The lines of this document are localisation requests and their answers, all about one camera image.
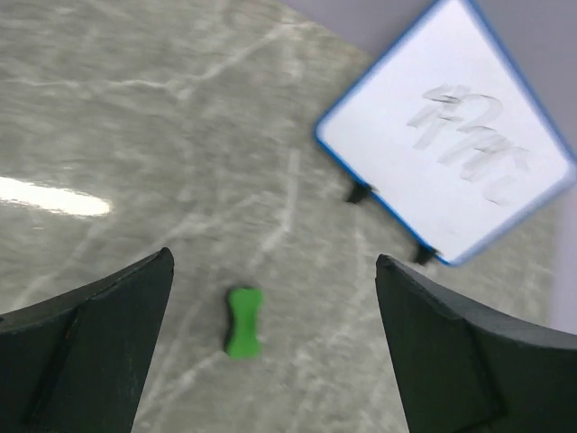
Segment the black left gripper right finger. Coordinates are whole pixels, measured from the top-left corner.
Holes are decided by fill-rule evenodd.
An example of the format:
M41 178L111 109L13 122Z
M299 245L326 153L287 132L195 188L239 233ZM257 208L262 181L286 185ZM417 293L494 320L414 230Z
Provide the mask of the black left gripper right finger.
M411 432L574 432L576 337L492 309L398 260L380 315Z

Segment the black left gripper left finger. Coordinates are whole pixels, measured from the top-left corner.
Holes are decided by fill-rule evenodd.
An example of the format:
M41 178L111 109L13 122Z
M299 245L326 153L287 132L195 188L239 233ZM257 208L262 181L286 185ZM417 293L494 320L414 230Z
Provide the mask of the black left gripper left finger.
M129 432L174 277L168 248L1 317L3 432Z

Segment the green whiteboard eraser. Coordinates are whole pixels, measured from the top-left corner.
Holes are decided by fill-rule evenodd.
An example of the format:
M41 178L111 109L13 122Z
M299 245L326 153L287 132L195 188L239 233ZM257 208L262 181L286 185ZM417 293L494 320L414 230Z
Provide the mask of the green whiteboard eraser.
M259 312L263 302L260 289L237 287L226 294L228 326L224 352L232 359L245 359L261 353L258 337Z

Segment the blue framed whiteboard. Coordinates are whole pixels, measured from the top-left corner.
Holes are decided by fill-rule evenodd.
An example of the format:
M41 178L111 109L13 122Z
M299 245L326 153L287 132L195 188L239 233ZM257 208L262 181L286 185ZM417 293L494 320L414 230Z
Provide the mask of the blue framed whiteboard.
M315 137L450 265L576 180L575 154L473 1L428 6Z

